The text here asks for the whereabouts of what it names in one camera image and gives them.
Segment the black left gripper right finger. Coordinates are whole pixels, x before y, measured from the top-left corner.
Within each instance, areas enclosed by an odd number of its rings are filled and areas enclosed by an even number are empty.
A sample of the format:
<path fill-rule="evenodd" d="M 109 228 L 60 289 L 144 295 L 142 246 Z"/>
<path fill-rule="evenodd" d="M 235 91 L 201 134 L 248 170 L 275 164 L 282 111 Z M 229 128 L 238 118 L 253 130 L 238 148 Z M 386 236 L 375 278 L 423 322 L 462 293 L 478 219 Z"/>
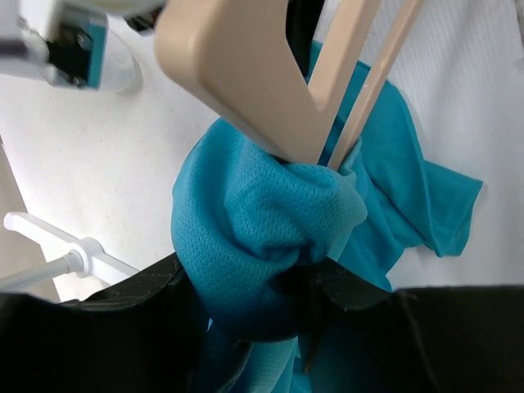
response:
<path fill-rule="evenodd" d="M 520 392 L 523 288 L 388 292 L 332 261 L 294 271 L 314 392 Z"/>

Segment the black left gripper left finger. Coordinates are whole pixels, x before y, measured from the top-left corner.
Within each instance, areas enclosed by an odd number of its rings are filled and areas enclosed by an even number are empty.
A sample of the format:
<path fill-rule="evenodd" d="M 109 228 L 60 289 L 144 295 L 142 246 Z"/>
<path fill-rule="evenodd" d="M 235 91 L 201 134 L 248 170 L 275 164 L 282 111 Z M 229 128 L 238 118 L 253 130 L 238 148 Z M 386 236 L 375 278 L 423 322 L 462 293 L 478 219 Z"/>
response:
<path fill-rule="evenodd" d="M 188 392 L 209 317 L 176 255 L 86 300 L 1 296 L 4 392 Z"/>

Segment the teal t shirt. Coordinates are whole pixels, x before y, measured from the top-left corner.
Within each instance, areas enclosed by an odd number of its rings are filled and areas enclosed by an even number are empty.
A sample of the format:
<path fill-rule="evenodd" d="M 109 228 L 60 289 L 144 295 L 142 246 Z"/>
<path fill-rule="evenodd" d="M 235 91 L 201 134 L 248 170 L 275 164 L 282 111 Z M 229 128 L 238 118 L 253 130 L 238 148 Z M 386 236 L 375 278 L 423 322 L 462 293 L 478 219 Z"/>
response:
<path fill-rule="evenodd" d="M 409 107 L 385 83 L 355 147 L 326 164 L 370 69 L 358 62 L 318 165 L 284 163 L 224 119 L 185 160 L 171 236 L 211 325 L 194 392 L 389 392 L 371 346 L 331 318 L 310 372 L 305 329 L 319 305 L 311 270 L 332 259 L 391 291 L 404 251 L 458 256 L 482 181 L 426 160 Z"/>

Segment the beige wooden hanger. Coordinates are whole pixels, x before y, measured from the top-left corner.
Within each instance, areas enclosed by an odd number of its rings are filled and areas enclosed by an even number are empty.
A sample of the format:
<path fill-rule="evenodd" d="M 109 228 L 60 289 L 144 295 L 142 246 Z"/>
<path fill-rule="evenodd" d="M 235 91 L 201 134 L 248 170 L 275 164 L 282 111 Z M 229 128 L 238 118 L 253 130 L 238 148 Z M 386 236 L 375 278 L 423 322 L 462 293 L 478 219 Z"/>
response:
<path fill-rule="evenodd" d="M 269 154 L 316 164 L 378 8 L 339 3 L 309 79 L 287 44 L 284 1 L 170 1 L 156 25 L 156 58 Z"/>

